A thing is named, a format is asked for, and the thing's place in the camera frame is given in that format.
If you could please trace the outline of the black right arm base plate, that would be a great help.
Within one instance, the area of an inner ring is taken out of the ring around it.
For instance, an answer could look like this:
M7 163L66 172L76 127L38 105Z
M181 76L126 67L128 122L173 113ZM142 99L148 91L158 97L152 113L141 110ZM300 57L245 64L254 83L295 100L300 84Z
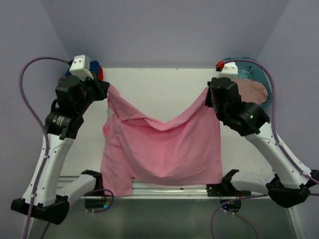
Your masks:
M226 184L207 184L206 191L208 197L245 197L252 195L250 191L239 191L232 185Z

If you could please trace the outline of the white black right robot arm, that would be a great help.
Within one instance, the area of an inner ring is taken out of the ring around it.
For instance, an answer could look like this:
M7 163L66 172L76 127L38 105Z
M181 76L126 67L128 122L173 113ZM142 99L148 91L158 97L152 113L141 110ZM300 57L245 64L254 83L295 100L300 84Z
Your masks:
M232 169L220 186L226 195L241 191L268 195L276 204L290 208L303 203L318 180L318 170L310 170L272 132L267 113L256 103L244 102L238 85L229 78L212 78L207 83L205 105L214 108L217 119L249 141L267 160L272 174Z

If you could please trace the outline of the pink t-shirt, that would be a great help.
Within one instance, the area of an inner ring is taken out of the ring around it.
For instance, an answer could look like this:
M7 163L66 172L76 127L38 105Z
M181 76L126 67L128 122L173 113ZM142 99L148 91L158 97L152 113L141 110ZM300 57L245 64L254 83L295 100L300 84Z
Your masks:
M152 119L108 90L103 126L103 186L115 196L132 194L132 180L163 186L218 184L222 179L220 123L204 103L207 90L168 122Z

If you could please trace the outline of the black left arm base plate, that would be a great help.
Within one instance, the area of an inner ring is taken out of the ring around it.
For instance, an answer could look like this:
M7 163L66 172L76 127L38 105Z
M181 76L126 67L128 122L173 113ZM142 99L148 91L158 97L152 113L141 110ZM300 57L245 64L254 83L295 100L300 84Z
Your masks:
M109 189L99 189L100 192L103 192L104 195L107 197L107 196L110 196L110 197L115 197L116 195L114 194L114 192L112 190L109 190Z

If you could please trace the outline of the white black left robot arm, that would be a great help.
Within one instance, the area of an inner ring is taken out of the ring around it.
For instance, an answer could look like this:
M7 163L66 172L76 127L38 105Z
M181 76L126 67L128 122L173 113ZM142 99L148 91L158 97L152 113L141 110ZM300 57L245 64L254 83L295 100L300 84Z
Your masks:
M13 200L13 211L59 225L70 206L82 196L102 193L102 174L92 170L84 170L62 189L57 186L65 158L84 122L84 113L94 101L107 98L109 86L110 83L97 77L81 80L69 75L58 81L56 99L45 119L36 170L24 195Z

